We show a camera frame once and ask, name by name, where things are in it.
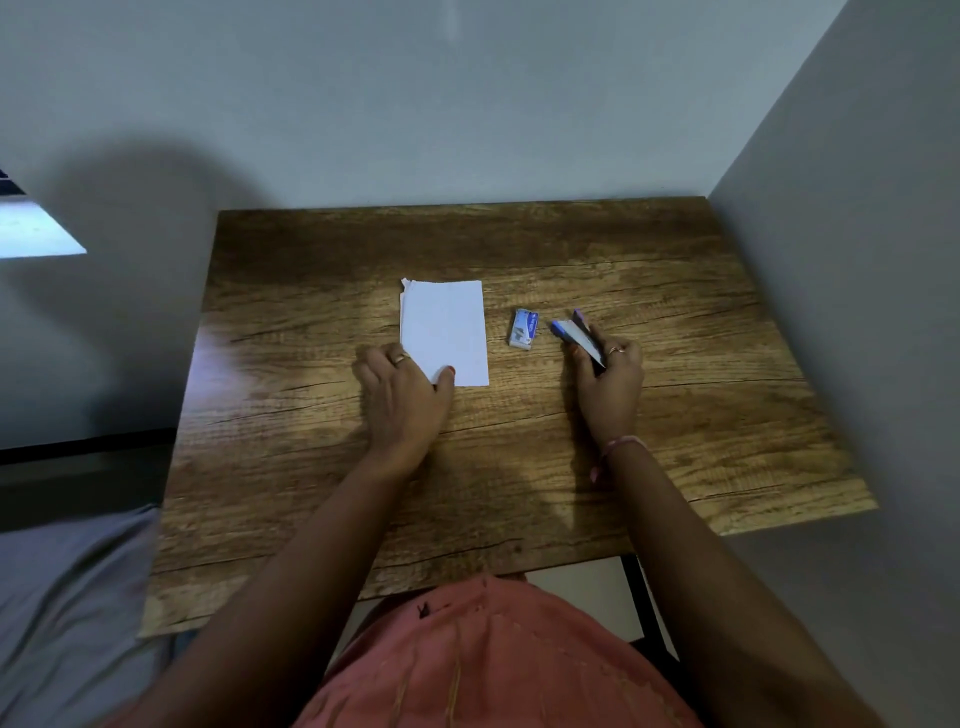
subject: pink shirt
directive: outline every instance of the pink shirt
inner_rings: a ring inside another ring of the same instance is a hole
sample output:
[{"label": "pink shirt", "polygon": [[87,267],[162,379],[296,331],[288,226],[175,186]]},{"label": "pink shirt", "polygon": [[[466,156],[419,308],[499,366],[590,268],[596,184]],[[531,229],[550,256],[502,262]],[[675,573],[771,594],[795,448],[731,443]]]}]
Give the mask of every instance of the pink shirt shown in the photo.
[{"label": "pink shirt", "polygon": [[295,725],[701,723],[642,655],[591,617],[524,582],[477,576],[367,628]]}]

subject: wooden table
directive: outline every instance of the wooden table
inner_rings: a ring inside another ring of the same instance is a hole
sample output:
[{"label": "wooden table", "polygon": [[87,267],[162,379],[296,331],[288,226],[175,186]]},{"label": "wooden table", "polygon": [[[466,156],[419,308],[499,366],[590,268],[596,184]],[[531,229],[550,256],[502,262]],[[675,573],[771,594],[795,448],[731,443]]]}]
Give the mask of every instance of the wooden table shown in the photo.
[{"label": "wooden table", "polygon": [[457,390],[362,597],[630,549],[558,340],[506,345],[518,306],[641,342],[639,434],[716,531],[876,507],[703,198],[224,212],[144,634],[204,623],[360,457],[350,364],[398,338],[404,276],[483,281],[491,385]]}]

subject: bracelet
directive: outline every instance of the bracelet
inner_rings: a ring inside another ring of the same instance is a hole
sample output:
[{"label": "bracelet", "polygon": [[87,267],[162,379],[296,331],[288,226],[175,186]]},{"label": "bracelet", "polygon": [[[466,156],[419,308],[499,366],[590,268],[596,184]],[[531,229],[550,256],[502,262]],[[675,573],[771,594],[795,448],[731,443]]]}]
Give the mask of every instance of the bracelet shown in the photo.
[{"label": "bracelet", "polygon": [[640,440],[640,438],[638,438],[636,435],[623,435],[622,437],[613,438],[603,447],[603,449],[600,450],[600,464],[594,465],[592,468],[590,468],[591,483],[596,483],[596,481],[600,479],[603,462],[607,459],[607,456],[615,449],[626,443],[637,443],[638,445],[642,445],[644,449],[649,450],[649,448],[647,448],[647,444]]}]

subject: stack of paper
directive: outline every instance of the stack of paper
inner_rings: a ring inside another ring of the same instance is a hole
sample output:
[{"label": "stack of paper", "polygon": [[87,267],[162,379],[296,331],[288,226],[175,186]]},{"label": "stack of paper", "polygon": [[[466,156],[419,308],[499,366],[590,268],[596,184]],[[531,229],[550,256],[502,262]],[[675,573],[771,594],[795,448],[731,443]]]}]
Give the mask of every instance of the stack of paper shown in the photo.
[{"label": "stack of paper", "polygon": [[487,324],[480,281],[403,279],[400,345],[434,384],[444,367],[453,367],[458,387],[488,386]]}]

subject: left hand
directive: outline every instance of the left hand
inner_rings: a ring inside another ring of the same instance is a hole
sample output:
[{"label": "left hand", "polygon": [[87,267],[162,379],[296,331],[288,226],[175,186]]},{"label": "left hand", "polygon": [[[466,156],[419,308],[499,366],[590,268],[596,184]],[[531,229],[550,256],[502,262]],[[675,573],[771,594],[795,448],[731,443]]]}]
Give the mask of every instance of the left hand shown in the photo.
[{"label": "left hand", "polygon": [[388,344],[367,349],[354,371],[369,398],[370,455],[412,473],[450,412],[453,368],[444,369],[434,387],[399,344]]}]

